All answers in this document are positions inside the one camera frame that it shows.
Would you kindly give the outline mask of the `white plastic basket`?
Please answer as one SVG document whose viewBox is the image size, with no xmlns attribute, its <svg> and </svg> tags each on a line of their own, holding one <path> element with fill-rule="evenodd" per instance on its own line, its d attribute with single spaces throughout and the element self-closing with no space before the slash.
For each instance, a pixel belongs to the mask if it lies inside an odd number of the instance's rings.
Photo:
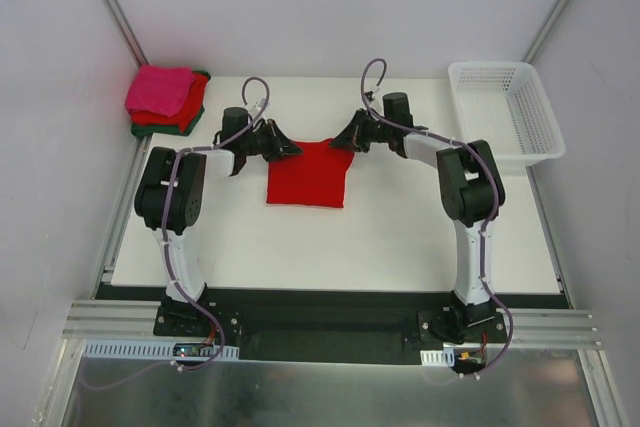
<svg viewBox="0 0 640 427">
<path fill-rule="evenodd" d="M 448 76 L 461 139 L 487 141 L 503 174 L 565 154 L 553 108 L 532 65 L 455 62 Z"/>
</svg>

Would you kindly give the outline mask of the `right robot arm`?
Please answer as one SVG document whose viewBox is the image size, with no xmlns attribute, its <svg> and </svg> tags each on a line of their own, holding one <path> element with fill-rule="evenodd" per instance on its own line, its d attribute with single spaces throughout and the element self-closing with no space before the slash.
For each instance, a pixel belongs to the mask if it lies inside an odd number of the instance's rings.
<svg viewBox="0 0 640 427">
<path fill-rule="evenodd" d="M 363 107 L 330 146 L 366 153 L 373 143 L 385 144 L 396 155 L 436 170 L 441 203 L 454 224 L 457 267 L 451 303 L 429 322 L 429 330 L 444 342 L 473 341 L 496 314 L 491 237 L 506 194 L 491 147 L 484 140 L 465 143 L 415 126 L 404 92 L 384 95 L 382 112 L 374 109 L 373 91 L 361 98 Z"/>
</svg>

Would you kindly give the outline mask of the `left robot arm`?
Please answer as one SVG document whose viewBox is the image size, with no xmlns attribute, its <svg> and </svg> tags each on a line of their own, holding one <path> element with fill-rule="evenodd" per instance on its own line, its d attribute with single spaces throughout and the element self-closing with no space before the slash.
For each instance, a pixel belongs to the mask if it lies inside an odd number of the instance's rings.
<svg viewBox="0 0 640 427">
<path fill-rule="evenodd" d="M 244 107 L 224 110 L 221 130 L 209 146 L 152 150 L 135 195 L 134 210 L 161 250 L 167 274 L 161 306 L 167 310 L 167 317 L 177 316 L 177 324 L 187 334 L 205 333 L 212 321 L 194 237 L 204 205 L 205 181 L 238 175 L 253 156 L 272 163 L 302 153 L 274 120 L 252 116 Z"/>
</svg>

